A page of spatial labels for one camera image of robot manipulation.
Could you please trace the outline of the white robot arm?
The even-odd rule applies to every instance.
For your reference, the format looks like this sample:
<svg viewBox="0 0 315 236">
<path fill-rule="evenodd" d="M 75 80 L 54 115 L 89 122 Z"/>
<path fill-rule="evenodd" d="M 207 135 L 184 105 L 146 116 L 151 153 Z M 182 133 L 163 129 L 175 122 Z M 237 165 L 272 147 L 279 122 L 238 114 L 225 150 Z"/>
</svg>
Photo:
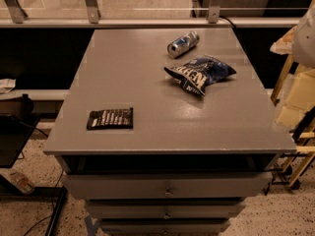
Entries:
<svg viewBox="0 0 315 236">
<path fill-rule="evenodd" d="M 315 67 L 315 5 L 300 19 L 293 35 L 293 60 L 305 67 Z"/>
</svg>

